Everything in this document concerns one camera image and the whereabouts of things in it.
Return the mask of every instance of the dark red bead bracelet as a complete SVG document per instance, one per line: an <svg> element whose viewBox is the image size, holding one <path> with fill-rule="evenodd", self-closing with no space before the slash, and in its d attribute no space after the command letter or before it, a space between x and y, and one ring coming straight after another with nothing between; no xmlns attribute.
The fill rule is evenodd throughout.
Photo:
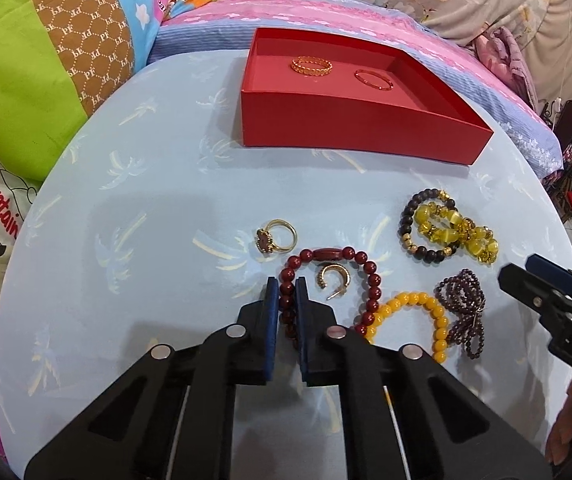
<svg viewBox="0 0 572 480"><path fill-rule="evenodd" d="M281 311L281 322L286 326L286 336L293 340L297 347L297 313L295 310L292 295L295 293L295 271L302 264L309 262L339 262L341 260L354 260L361 265L367 278L368 301L365 304L365 312L361 316L361 322L355 326L355 330L366 335L367 326L374 321L373 314L379 309L377 300L381 298L381 276L376 274L377 264L368 259L368 254L364 251L355 252L352 247L323 248L314 251L304 249L299 256L291 256L286 262L286 267L279 274L281 285L279 286L279 310Z"/></svg>

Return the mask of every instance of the patterned cushion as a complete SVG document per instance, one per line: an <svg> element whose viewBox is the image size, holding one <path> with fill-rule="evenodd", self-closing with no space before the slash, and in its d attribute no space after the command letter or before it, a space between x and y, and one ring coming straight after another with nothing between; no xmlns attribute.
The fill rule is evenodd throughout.
<svg viewBox="0 0 572 480"><path fill-rule="evenodd" d="M0 0L0 161L44 180L143 68L168 0Z"/></svg>

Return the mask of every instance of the light blue tablecloth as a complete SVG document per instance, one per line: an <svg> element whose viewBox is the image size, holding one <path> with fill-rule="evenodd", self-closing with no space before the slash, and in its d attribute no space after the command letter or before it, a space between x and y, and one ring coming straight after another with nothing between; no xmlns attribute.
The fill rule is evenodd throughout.
<svg viewBox="0 0 572 480"><path fill-rule="evenodd" d="M530 311L499 291L496 273L535 252L572 268L572 247L506 133L476 106L495 134L471 167L243 148L246 55L182 54L142 70L90 118L45 182L0 299L0 433L13 470L21 475L147 348L199 344L256 301L288 256L265 258L256 249L255 230L274 218L296 227L297 250L350 244L367 251L385 298L430 292L444 277L473 269L487 298L484 353L471 362L451 348L445 366L540 446L570 370L547 352ZM495 231L501 252L493 267L465 251L439 266L402 251L400 211L426 187L448 190L461 211ZM312 266L299 275L312 298L325 298ZM363 292L354 278L330 302L348 326ZM404 309L375 341L428 348L431 334L425 312ZM239 388L232 478L345 478L337 391L305 388L281 336L273 383Z"/></svg>

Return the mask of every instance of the bracelet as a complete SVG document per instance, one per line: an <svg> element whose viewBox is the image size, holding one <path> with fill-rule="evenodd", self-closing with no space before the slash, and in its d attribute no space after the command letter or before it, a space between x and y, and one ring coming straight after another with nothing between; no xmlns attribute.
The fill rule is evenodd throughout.
<svg viewBox="0 0 572 480"><path fill-rule="evenodd" d="M437 206L437 204L431 202L429 205L420 206L421 202L425 202L430 198L438 198L444 202L445 205ZM433 210L435 211L435 214L439 211L439 215L444 215L444 217L447 215L453 215L454 213L459 214L457 212L457 208L455 208L455 201L451 199L443 189L424 189L423 191L414 194L406 205L402 212L402 218L400 221L401 225L399 228L402 244L406 250L408 250L408 252L417 260L423 260L427 264L432 264L433 262L436 264L441 263L447 256L455 254L457 249L460 247L459 236L453 229L444 230L443 232L440 230L438 232L437 228L433 228L428 231L429 238L431 240L437 241L438 239L441 239L444 245L446 245L446 247L438 251L429 250L423 245L417 246L413 243L411 238L411 232L413 231L413 216L415 216L415 218L418 218L418 216L423 218L425 211Z"/></svg>
<svg viewBox="0 0 572 480"><path fill-rule="evenodd" d="M384 319L399 311L404 305L421 305L431 314L434 320L435 331L432 334L432 358L439 364L446 360L448 347L448 318L444 316L444 307L440 305L439 298L433 298L426 292L400 292L387 303L367 311L361 315L361 322L354 326L355 332L363 335L368 342L373 343L377 327Z"/></svg>
<svg viewBox="0 0 572 480"><path fill-rule="evenodd" d="M470 269L446 278L435 288L435 296L442 305L460 318L448 333L449 344L463 345L471 359L479 359L484 350L482 313L486 306L479 279ZM477 351L472 351L472 340L477 337Z"/></svg>
<svg viewBox="0 0 572 480"><path fill-rule="evenodd" d="M381 79L384 83L387 84L387 86L384 87L384 86L379 86L379 85L376 85L374 83L371 83L361 74L373 75L373 76L377 77L378 79ZM370 87L376 88L377 90L392 90L393 89L393 82L389 78L387 78L386 76L383 76L377 72L374 72L373 70L364 70L364 69L355 70L355 77L357 78L357 80L359 82L364 83L364 85L368 85Z"/></svg>
<svg viewBox="0 0 572 480"><path fill-rule="evenodd" d="M316 262L339 262L340 260L355 260L355 262L362 266L364 272L368 276L368 301L366 302L366 310L377 308L379 303L377 300L381 298L381 276L376 274L377 264L368 260L368 254L364 251L355 252L352 247L339 248L324 248L316 249L303 249L299 256L291 256L286 261L286 267L279 273L281 285L279 286L279 310L281 315L279 320L286 326L286 337L292 339L295 348L298 346L297 341L297 313L293 308L294 300L292 295L295 293L295 271L301 267L302 264L307 264L312 261Z"/></svg>

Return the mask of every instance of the blue gripper pad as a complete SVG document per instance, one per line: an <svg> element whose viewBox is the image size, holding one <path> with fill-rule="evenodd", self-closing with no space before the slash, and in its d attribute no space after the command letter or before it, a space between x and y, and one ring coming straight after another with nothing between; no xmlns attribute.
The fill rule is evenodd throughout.
<svg viewBox="0 0 572 480"><path fill-rule="evenodd" d="M263 298L263 313L266 319L265 333L265 361L263 371L266 381L272 380L275 367L275 350L277 346L277 328L279 318L279 283L276 278L268 278L266 294Z"/></svg>
<svg viewBox="0 0 572 480"><path fill-rule="evenodd" d="M553 262L533 254L526 260L526 270L572 298L572 274Z"/></svg>

